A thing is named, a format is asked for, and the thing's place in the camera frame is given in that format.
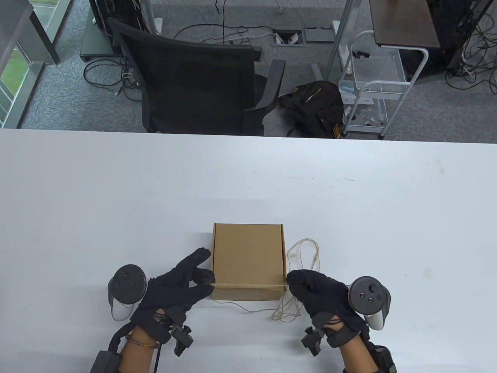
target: wire cart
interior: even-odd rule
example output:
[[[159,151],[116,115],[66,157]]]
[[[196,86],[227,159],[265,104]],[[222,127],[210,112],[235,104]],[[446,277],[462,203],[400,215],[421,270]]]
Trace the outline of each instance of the wire cart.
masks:
[[[423,60],[410,82],[406,81],[400,49],[417,50],[423,54]],[[428,51],[420,47],[379,46],[374,42],[373,30],[359,33],[349,43],[348,51],[347,62],[338,83],[342,99],[347,106],[343,118],[342,137],[345,137],[348,131],[368,132],[378,133],[378,139],[383,140],[423,70],[428,60]],[[345,80],[349,65],[351,65],[352,80]],[[386,100],[397,101],[390,118],[387,115]]]

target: brown cardboard box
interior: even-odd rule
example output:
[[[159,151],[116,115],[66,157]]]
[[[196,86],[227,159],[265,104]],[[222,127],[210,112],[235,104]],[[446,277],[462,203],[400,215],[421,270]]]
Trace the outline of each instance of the brown cardboard box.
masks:
[[[279,300],[283,296],[283,225],[214,223],[212,247],[213,299]]]

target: beaded bracelet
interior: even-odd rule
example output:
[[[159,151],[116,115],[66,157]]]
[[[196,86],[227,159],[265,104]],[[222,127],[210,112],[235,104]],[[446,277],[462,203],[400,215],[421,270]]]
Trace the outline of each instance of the beaded bracelet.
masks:
[[[159,342],[156,342],[156,343],[155,343],[155,344],[153,344],[153,345],[147,345],[147,344],[145,344],[145,343],[141,343],[141,342],[138,342],[138,341],[134,341],[134,340],[132,340],[130,337],[131,337],[131,334],[128,334],[128,335],[126,335],[126,337],[125,337],[125,338],[126,338],[126,340],[127,340],[127,341],[129,341],[129,342],[131,342],[131,343],[134,343],[135,345],[145,347],[146,349],[152,349],[152,350],[153,350],[153,349],[159,348],[159,346],[160,346],[160,343],[159,343]]]

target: black mesh chair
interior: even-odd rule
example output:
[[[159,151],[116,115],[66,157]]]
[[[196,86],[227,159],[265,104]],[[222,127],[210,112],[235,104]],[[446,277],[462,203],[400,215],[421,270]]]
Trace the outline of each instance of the black mesh chair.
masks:
[[[209,45],[151,35],[109,20],[142,91],[148,132],[263,136],[285,61],[254,73],[249,45]]]

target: chair back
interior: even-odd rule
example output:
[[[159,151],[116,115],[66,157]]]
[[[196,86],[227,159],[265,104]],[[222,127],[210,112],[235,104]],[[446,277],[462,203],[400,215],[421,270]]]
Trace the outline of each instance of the chair back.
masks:
[[[254,51],[151,35],[109,20],[141,85],[143,125],[161,132],[242,134],[254,107]]]

